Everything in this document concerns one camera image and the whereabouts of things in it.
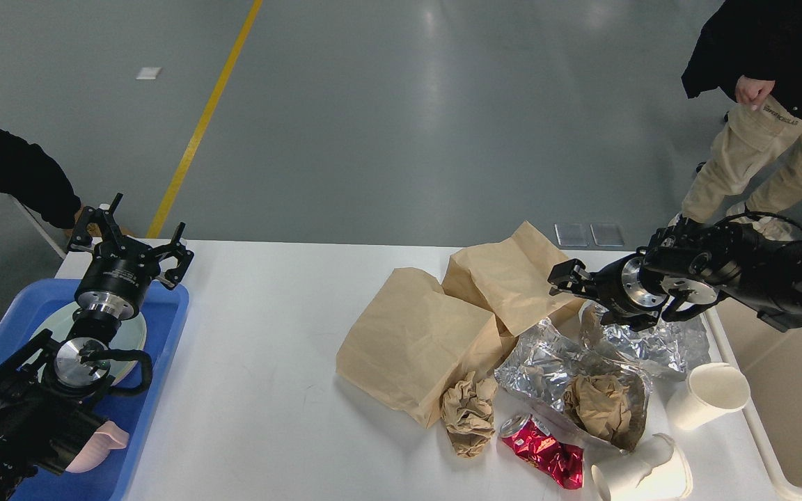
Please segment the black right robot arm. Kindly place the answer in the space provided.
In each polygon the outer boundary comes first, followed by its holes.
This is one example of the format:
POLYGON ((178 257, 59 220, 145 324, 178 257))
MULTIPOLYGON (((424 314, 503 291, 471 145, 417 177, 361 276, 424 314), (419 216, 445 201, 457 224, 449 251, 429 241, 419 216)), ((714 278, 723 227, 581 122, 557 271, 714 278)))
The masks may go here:
POLYGON ((709 358, 697 318, 723 299, 779 332, 802 327, 802 240, 771 240, 738 216, 708 226, 679 220, 601 270, 577 259, 557 264, 548 283, 553 295, 597 305, 586 345, 672 376, 709 358))

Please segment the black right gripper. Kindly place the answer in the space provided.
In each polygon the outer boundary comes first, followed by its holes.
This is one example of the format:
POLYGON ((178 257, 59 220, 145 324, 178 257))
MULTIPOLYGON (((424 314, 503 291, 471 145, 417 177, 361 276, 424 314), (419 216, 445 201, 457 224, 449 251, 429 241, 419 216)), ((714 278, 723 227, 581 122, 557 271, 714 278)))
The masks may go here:
POLYGON ((567 293, 602 305, 607 310, 599 318, 602 326, 627 326, 634 332, 653 328, 669 295, 660 288, 662 275, 649 271, 640 279, 643 260, 643 254, 630 254, 593 272, 578 259, 561 262, 548 276, 549 295, 567 293))

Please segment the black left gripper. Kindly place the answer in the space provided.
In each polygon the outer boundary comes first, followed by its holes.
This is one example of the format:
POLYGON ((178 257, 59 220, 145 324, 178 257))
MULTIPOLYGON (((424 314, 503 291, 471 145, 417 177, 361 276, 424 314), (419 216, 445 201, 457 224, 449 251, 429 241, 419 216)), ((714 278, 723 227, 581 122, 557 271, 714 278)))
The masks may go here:
POLYGON ((191 266, 194 252, 182 242, 187 225, 180 222, 171 239, 166 244, 149 248, 143 254, 143 261, 124 259, 127 257, 128 237, 113 216, 122 198, 123 193, 116 193, 106 208, 86 206, 81 209, 67 252, 95 256, 75 292, 79 307, 105 312, 125 321, 140 313, 153 279, 166 289, 175 289, 191 266), (93 237, 88 232, 90 225, 100 231, 98 244, 92 245, 93 237))

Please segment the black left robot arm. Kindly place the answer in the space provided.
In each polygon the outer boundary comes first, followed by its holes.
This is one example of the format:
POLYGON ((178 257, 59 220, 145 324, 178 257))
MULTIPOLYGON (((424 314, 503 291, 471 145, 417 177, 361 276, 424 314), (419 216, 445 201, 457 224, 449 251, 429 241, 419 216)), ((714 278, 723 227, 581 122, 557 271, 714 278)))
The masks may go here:
POLYGON ((120 230, 109 205, 83 209, 69 250, 91 253, 77 286, 77 309, 63 340, 42 330, 0 362, 0 500, 12 497, 40 469, 55 475, 85 470, 88 456, 105 438, 127 446, 127 434, 96 415, 105 397, 135 397, 154 381, 152 356, 143 348, 117 349, 124 321, 137 317, 152 282, 175 289, 194 254, 182 242, 185 224, 169 242, 150 246, 120 230))

